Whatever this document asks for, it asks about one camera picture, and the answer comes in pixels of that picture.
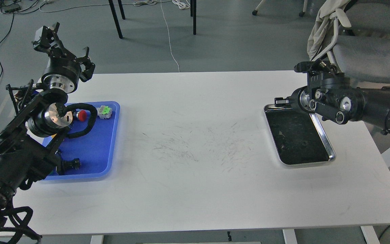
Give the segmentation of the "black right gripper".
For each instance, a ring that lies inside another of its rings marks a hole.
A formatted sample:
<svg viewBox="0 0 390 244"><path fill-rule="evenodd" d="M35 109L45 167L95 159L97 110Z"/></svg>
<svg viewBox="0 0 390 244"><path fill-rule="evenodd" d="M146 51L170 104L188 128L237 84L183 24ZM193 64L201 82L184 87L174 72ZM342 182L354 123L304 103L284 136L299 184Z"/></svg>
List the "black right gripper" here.
<svg viewBox="0 0 390 244"><path fill-rule="evenodd" d="M311 113L308 102L307 87L296 89L291 96L283 98L276 97L274 106L278 108L293 108L300 113Z"/></svg>

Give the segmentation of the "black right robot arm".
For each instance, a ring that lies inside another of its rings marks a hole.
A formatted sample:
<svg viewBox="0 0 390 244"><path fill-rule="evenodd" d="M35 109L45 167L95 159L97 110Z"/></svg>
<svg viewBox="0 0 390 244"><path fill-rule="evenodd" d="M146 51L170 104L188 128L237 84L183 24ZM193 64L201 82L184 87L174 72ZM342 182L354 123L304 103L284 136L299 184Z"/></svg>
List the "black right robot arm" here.
<svg viewBox="0 0 390 244"><path fill-rule="evenodd" d="M307 74L307 85L288 97L276 97L276 106L317 113L339 125L364 121L380 128L383 135L390 134L390 86L353 88L336 65L321 59L299 62L294 71Z"/></svg>

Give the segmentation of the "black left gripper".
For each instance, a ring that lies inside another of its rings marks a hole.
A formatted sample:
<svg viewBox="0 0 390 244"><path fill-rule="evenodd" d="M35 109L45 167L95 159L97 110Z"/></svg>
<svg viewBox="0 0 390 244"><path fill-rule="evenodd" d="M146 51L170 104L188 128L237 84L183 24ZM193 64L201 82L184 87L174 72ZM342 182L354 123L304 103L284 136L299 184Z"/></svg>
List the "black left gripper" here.
<svg viewBox="0 0 390 244"><path fill-rule="evenodd" d="M61 48L57 35L60 23L38 29L32 42L35 51L48 55L49 60L41 77L42 83L49 88L58 88L72 93L78 88L79 79L87 82L93 76L95 64L89 57L89 47L83 48L85 55L76 57L65 48Z"/></svg>

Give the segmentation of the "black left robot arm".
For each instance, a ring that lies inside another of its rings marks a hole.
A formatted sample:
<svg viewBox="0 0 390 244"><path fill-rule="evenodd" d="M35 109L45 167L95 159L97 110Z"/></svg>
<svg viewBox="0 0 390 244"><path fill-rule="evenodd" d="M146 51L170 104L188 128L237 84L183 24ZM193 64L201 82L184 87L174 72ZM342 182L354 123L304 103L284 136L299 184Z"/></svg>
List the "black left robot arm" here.
<svg viewBox="0 0 390 244"><path fill-rule="evenodd" d="M37 243L42 236L28 227L33 210L14 207L17 189L28 190L53 170L64 173L80 166L79 159L63 160L59 150L64 139L87 135L98 116L96 107L86 103L67 105L68 95L79 81L93 76L95 64L85 48L83 57L67 50L57 32L60 23L37 30L34 50L48 55L40 82L7 85L15 107L15 118L0 132L0 232L13 232L9 244L25 235Z"/></svg>

